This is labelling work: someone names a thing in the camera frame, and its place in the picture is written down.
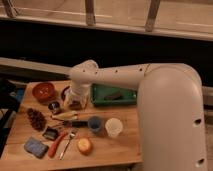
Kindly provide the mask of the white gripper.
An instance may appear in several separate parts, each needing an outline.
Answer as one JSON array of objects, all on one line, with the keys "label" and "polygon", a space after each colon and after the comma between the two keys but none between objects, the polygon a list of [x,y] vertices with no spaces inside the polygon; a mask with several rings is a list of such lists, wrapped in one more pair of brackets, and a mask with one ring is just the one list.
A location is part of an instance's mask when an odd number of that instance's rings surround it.
[{"label": "white gripper", "polygon": [[90,85],[89,84],[80,84],[71,82],[68,92],[66,94],[66,99],[63,102],[65,109],[70,109],[70,105],[76,101],[79,102],[82,106],[82,109],[85,110],[89,104],[88,95],[89,95]]}]

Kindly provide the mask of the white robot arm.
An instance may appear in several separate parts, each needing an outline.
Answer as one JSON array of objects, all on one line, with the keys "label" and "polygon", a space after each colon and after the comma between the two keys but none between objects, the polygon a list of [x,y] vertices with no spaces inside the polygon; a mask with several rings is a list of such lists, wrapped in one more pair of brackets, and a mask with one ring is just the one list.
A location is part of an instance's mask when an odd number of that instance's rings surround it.
[{"label": "white robot arm", "polygon": [[87,60],[69,70],[65,102],[92,83],[137,92],[143,171],[208,171],[202,81],[181,63],[100,68]]}]

